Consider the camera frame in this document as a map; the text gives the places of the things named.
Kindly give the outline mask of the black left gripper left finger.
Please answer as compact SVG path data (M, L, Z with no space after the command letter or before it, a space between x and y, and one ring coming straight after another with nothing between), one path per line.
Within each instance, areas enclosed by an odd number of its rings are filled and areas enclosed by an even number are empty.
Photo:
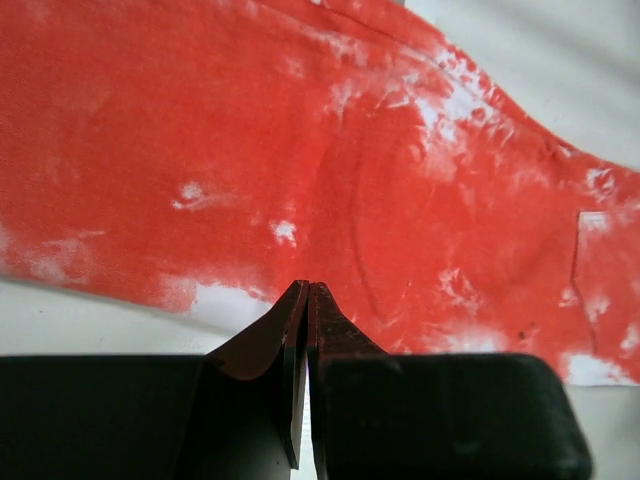
M5 479L287 479L300 463L307 282L208 354L8 356Z

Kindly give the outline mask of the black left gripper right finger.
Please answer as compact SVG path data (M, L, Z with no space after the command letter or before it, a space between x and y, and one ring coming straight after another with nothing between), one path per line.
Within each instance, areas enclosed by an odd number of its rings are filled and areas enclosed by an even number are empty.
M521 353L394 355L339 309L307 306L311 435L322 479L588 479L563 384Z

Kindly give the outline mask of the orange tie-dye trousers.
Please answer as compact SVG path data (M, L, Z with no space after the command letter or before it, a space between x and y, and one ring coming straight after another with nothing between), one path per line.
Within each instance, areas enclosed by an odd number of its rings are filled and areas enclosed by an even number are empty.
M251 321L329 285L392 353L639 380L639 176L388 1L5 1L1 271Z

